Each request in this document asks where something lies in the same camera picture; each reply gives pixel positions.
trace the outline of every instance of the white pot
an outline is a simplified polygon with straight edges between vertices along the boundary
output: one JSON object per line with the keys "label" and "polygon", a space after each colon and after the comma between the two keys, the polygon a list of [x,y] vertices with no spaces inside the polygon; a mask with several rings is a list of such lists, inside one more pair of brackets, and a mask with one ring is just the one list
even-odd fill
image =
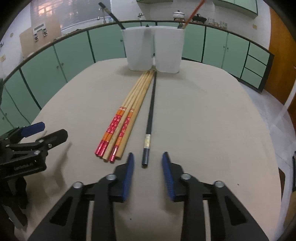
{"label": "white pot", "polygon": [[185,19],[185,13],[178,10],[177,12],[174,12],[173,18]]}

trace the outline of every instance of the window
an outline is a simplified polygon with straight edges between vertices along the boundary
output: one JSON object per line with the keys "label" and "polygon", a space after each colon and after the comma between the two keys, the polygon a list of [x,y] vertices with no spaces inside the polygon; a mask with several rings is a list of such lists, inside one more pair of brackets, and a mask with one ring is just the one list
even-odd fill
{"label": "window", "polygon": [[99,2],[111,9],[110,0],[32,0],[32,26],[38,24],[45,17],[55,15],[59,19],[61,29],[86,20],[102,17],[99,12]]}

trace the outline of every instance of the brown door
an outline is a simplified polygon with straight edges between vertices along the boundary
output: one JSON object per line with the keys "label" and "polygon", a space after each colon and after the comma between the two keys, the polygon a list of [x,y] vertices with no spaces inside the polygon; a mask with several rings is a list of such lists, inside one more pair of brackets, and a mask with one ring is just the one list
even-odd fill
{"label": "brown door", "polygon": [[285,104],[296,79],[296,42],[276,12],[270,9],[270,14],[269,51],[274,54],[274,61],[265,89]]}

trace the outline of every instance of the beige board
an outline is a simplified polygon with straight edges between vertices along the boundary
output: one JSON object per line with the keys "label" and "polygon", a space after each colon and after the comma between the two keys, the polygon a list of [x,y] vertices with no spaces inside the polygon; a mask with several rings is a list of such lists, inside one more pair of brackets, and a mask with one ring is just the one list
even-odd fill
{"label": "beige board", "polygon": [[183,203],[172,203],[167,195],[164,151],[200,181],[224,181],[274,240],[281,185],[271,137],[246,91],[222,69],[182,60],[179,73],[157,73],[147,169],[141,167],[141,159],[152,84],[122,159],[110,164],[95,156],[106,128],[141,74],[129,70],[126,59],[99,61],[75,76],[40,111],[33,123],[43,121],[45,131],[22,142],[62,128],[69,137],[49,150],[45,171],[25,177],[28,225],[16,229],[20,241],[74,182],[97,182],[124,163],[128,152],[134,153],[135,169],[128,201],[114,204],[117,240],[180,241]]}
{"label": "beige board", "polygon": [[[45,23],[47,29],[47,36],[43,36],[43,32],[39,31],[37,33],[39,39],[35,42],[33,36],[33,28]],[[20,34],[20,44],[22,46],[22,53],[25,58],[27,58],[31,53],[36,52],[38,49],[52,42],[54,39],[61,37],[61,27],[59,20],[56,16],[46,17],[44,20],[39,21],[34,24],[31,28],[28,28]]]}

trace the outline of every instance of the silver screw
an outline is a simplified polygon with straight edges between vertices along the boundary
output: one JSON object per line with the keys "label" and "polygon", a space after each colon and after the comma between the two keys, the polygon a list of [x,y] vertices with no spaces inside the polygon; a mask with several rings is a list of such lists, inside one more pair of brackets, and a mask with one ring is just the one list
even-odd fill
{"label": "silver screw", "polygon": [[73,183],[73,187],[76,189],[82,188],[83,187],[83,183],[81,182],[75,182]]}
{"label": "silver screw", "polygon": [[183,174],[181,175],[181,178],[182,178],[183,180],[189,180],[189,179],[191,178],[191,176],[190,176],[188,173],[183,173]]}
{"label": "silver screw", "polygon": [[114,174],[109,174],[109,175],[106,176],[106,179],[109,180],[109,181],[113,181],[113,180],[116,179],[116,175],[114,175]]}
{"label": "silver screw", "polygon": [[218,188],[222,188],[222,187],[225,186],[225,184],[222,181],[217,181],[217,182],[215,182],[215,186],[218,187]]}

